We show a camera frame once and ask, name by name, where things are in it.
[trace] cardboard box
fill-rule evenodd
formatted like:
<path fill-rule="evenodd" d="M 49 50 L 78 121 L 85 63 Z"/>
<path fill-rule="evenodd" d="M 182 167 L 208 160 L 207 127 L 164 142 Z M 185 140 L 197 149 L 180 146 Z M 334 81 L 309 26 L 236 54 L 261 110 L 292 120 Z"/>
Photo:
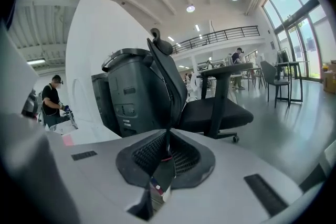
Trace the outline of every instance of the cardboard box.
<path fill-rule="evenodd" d="M 323 89 L 326 92 L 336 94 L 336 72 L 323 73 Z"/>
<path fill-rule="evenodd" d="M 328 63 L 328 71 L 332 71 L 336 73 L 336 63 Z"/>

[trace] caster wheel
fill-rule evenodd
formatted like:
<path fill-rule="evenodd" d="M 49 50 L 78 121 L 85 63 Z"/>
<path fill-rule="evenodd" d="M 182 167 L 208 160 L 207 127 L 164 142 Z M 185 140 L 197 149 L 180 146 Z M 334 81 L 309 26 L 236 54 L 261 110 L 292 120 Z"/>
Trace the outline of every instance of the caster wheel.
<path fill-rule="evenodd" d="M 233 137 L 233 143 L 237 143 L 239 141 L 239 137 L 238 136 L 234 136 Z"/>

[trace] chair armrest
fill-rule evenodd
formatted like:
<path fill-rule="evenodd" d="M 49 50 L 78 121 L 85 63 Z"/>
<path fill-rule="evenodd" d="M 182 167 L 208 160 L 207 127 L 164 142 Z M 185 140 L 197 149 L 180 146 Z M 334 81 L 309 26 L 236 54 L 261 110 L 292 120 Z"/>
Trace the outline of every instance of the chair armrest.
<path fill-rule="evenodd" d="M 242 70 L 246 70 L 249 68 L 252 68 L 253 64 L 251 62 L 249 63 L 239 63 L 237 65 L 233 65 L 233 66 L 227 66 L 227 67 L 218 67 L 218 68 L 214 68 L 214 69 L 210 69 L 210 70 L 205 70 L 203 72 L 200 73 L 200 77 L 201 78 L 207 78 L 207 77 L 220 77 L 223 74 L 231 74 L 237 71 L 242 71 Z"/>

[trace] chair seat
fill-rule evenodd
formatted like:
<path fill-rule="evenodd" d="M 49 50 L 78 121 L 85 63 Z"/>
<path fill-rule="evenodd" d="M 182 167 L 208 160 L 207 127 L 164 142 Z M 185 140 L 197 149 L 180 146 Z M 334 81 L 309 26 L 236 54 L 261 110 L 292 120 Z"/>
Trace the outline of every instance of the chair seat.
<path fill-rule="evenodd" d="M 209 130 L 214 100 L 213 97 L 187 103 L 182 111 L 178 128 L 194 133 Z M 243 126 L 252 122 L 252 120 L 253 115 L 249 111 L 226 99 L 225 112 L 219 129 Z"/>
<path fill-rule="evenodd" d="M 274 83 L 270 83 L 273 86 L 288 85 L 289 81 L 287 79 L 274 80 Z"/>

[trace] glass door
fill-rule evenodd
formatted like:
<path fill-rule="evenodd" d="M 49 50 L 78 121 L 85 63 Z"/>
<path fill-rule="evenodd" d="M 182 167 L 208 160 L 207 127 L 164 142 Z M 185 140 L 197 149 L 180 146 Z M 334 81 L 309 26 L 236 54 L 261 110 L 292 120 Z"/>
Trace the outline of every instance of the glass door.
<path fill-rule="evenodd" d="M 307 66 L 309 69 L 309 77 L 320 79 L 321 78 L 321 64 L 319 60 L 319 55 L 317 51 L 316 41 L 314 39 L 313 31 L 307 19 L 302 20 L 298 23 L 301 36 L 302 36 L 302 44 L 306 50 L 307 57 Z"/>
<path fill-rule="evenodd" d="M 294 26 L 293 28 L 290 28 L 288 32 L 289 32 L 289 36 L 290 36 L 291 43 L 293 46 L 294 54 L 295 54 L 295 59 L 293 60 L 302 61 L 301 63 L 299 63 L 300 69 L 301 69 L 301 75 L 302 77 L 306 77 L 307 72 L 306 72 L 306 65 L 304 63 L 304 61 L 306 61 L 306 58 L 305 58 L 305 53 L 304 53 L 303 42 L 300 39 L 298 29 L 296 26 Z"/>

